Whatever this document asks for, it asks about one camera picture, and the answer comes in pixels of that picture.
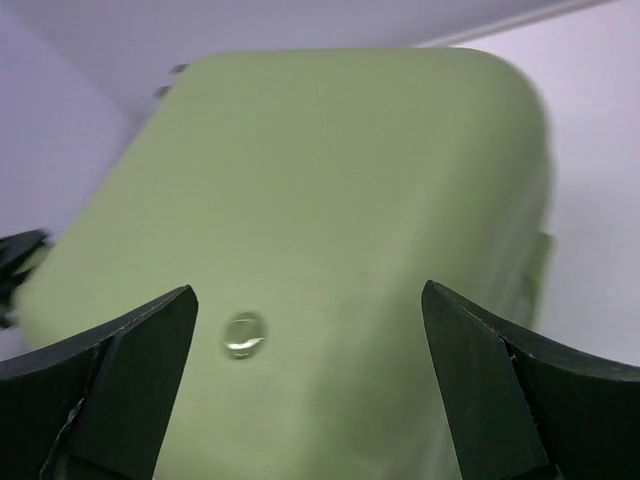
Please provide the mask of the green hard-shell suitcase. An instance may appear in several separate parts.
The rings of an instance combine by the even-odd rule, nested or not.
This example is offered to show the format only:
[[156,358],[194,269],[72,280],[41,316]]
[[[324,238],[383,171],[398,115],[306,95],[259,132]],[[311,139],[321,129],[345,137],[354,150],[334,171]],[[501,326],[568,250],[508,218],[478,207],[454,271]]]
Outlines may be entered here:
[[177,77],[19,322],[44,346],[192,286],[160,479],[456,479],[421,292],[528,324],[549,183],[542,102],[496,56],[217,54]]

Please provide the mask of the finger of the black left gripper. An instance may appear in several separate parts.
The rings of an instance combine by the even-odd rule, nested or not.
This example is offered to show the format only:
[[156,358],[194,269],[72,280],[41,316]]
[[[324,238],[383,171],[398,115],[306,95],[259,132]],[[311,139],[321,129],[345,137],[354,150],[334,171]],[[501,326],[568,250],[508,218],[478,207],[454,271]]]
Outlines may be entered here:
[[1,327],[10,328],[12,297],[31,275],[31,261],[50,248],[50,233],[43,229],[28,230],[1,238]]

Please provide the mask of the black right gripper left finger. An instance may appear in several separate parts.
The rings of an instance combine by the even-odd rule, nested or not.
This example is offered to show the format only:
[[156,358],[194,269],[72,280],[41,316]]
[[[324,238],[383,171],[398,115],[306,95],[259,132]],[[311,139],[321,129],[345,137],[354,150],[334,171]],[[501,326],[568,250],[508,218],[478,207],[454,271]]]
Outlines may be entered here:
[[2,361],[2,478],[152,478],[197,313],[185,285]]

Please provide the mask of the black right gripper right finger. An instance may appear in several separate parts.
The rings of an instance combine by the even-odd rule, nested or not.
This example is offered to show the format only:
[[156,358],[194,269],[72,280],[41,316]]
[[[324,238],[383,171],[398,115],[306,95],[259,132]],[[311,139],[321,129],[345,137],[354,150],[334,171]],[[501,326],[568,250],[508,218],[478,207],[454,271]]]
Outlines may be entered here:
[[434,281],[421,301],[462,478],[638,478],[638,367],[551,340]]

